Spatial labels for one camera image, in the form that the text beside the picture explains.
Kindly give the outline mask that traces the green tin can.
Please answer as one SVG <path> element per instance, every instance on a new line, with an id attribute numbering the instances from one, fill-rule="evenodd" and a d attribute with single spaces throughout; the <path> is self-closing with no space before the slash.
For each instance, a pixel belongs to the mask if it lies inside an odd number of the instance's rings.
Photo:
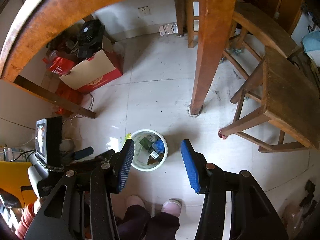
<path id="1" fill-rule="evenodd" d="M 152 149 L 152 142 L 147 137 L 142 138 L 139 143 L 148 151 Z"/>

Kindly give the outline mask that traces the white trash bucket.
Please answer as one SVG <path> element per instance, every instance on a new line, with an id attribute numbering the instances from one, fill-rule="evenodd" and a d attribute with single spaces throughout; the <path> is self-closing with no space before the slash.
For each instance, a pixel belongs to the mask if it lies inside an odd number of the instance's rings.
<path id="1" fill-rule="evenodd" d="M 164 164 L 168 145 L 164 137 L 151 129 L 140 129 L 131 134 L 135 143 L 132 166 L 142 172 L 151 172 Z"/>

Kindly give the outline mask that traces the red cardboard box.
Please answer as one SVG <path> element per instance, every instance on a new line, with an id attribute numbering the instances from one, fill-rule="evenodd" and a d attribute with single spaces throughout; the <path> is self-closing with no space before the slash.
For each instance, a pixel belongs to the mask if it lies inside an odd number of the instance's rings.
<path id="1" fill-rule="evenodd" d="M 123 58 L 117 53 L 100 50 L 74 66 L 61 81 L 82 94 L 88 94 L 123 75 Z"/>

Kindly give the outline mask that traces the wooden stool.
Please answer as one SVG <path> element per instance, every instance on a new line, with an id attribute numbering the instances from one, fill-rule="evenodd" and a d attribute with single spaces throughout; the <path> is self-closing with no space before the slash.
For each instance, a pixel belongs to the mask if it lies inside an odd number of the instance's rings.
<path id="1" fill-rule="evenodd" d="M 260 106 L 241 117 L 245 96 L 263 88 Z M 232 97 L 237 105 L 233 122 L 220 129 L 226 139 L 237 135 L 259 146 L 261 153 L 319 150 L 319 92 L 298 68 L 278 51 L 265 48 L 262 61 Z M 270 145 L 245 131 L 265 122 L 280 130 L 276 145 Z"/>

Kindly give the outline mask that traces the black small fan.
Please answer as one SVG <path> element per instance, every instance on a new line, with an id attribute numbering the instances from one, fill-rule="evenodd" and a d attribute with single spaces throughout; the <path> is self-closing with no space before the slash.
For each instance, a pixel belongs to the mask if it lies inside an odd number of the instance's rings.
<path id="1" fill-rule="evenodd" d="M 102 49 L 105 26 L 99 20 L 85 22 L 77 35 L 79 59 L 87 59 Z"/>

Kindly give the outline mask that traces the wooden table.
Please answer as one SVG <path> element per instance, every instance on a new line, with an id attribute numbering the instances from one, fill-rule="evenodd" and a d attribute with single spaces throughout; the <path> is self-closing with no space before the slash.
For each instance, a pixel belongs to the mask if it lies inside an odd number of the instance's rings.
<path id="1" fill-rule="evenodd" d="M 190 105 L 199 114 L 229 37 L 236 0 L 199 0 L 199 40 Z M 163 23 L 183 24 L 183 0 L 26 0 L 1 51 L 1 79 L 67 110 L 95 114 L 61 99 L 21 75 L 28 62 L 68 27 L 96 13 L 114 39 L 156 32 Z"/>

